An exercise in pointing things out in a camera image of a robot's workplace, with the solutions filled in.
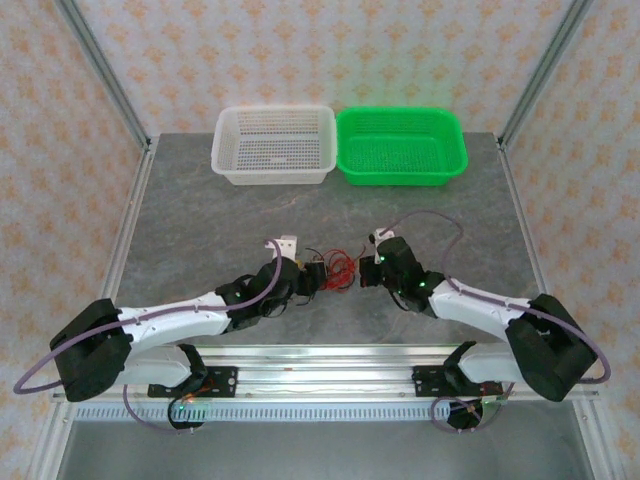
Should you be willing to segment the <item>green plastic basket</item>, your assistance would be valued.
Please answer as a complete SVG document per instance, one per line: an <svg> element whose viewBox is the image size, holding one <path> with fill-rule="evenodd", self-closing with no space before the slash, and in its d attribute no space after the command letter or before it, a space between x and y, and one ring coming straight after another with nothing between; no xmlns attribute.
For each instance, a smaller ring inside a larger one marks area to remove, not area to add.
<svg viewBox="0 0 640 480"><path fill-rule="evenodd" d="M442 186L469 163L458 118L441 108L351 107L336 133L336 165L356 186Z"/></svg>

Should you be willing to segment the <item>white plastic basket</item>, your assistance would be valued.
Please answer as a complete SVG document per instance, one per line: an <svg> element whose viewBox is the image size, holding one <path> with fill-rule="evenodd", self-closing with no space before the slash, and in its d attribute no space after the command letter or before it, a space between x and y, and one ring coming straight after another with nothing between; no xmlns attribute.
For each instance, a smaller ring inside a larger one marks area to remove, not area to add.
<svg viewBox="0 0 640 480"><path fill-rule="evenodd" d="M233 185L320 184L336 161L336 118L327 106L238 106L218 117L211 168Z"/></svg>

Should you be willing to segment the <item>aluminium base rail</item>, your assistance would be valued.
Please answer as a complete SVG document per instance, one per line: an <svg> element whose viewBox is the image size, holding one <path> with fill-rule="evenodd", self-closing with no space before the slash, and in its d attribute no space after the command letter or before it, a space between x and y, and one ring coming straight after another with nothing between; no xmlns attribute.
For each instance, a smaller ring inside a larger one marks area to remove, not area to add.
<svg viewBox="0 0 640 480"><path fill-rule="evenodd" d="M197 348L207 366L239 369L235 397L417 397L414 366L442 366L458 346L325 345L215 346ZM540 397L524 383L506 383ZM151 384L116 385L142 389Z"/></svg>

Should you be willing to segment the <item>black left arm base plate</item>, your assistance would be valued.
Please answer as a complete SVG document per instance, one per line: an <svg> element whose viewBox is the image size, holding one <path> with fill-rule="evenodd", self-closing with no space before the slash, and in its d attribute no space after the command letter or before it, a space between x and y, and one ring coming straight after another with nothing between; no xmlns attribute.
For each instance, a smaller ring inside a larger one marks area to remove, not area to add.
<svg viewBox="0 0 640 480"><path fill-rule="evenodd" d="M239 369L233 366L207 366L207 373L201 379L187 379L176 387L151 384L147 389L150 398L234 398L238 383Z"/></svg>

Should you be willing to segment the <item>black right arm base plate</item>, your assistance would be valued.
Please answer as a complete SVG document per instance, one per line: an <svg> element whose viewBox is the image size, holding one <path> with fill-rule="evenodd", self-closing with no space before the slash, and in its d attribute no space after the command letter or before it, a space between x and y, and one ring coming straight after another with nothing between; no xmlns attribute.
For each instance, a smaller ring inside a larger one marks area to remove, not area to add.
<svg viewBox="0 0 640 480"><path fill-rule="evenodd" d="M414 366L411 379L417 397L484 397L504 393L501 383L469 380L458 367Z"/></svg>

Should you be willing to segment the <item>aluminium table side rail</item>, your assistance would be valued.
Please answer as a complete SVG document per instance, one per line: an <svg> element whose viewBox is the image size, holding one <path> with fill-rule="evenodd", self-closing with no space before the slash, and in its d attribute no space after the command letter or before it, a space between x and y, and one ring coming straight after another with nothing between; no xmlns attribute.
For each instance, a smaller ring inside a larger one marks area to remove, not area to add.
<svg viewBox="0 0 640 480"><path fill-rule="evenodd" d="M110 298L111 300L115 300L117 297L159 140L159 136L151 137L149 143L142 150L125 203L125 209L121 215L119 229L106 269L99 299Z"/></svg>
<svg viewBox="0 0 640 480"><path fill-rule="evenodd" d="M515 177L509 162L509 158L507 155L506 144L499 138L496 138L496 145L498 149L498 158L501 162L503 171L505 173L506 181L509 187L510 195L514 204L514 208L516 211L516 216L518 218L518 222L520 225L520 229L524 238L524 243L526 246L527 254L529 261L531 263L531 267L533 270L536 286L538 287L541 293L547 293L547 283L542 271L539 258L535 249L534 240L531 235L531 231L528 225L528 221L525 216L523 203L521 201L519 192L517 190Z"/></svg>

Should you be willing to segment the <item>aluminium frame post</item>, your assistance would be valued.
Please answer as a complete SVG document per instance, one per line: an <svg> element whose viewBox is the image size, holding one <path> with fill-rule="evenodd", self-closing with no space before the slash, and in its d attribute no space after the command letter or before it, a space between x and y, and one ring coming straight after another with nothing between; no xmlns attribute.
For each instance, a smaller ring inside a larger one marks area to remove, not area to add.
<svg viewBox="0 0 640 480"><path fill-rule="evenodd" d="M113 70L76 0L53 0L71 32L76 37L89 64L96 72L106 93L122 117L135 142L144 150L151 145L139 116L135 112L121 82Z"/></svg>
<svg viewBox="0 0 640 480"><path fill-rule="evenodd" d="M594 0L571 0L569 8L541 55L502 132L497 136L497 144L502 151L513 143L593 2Z"/></svg>

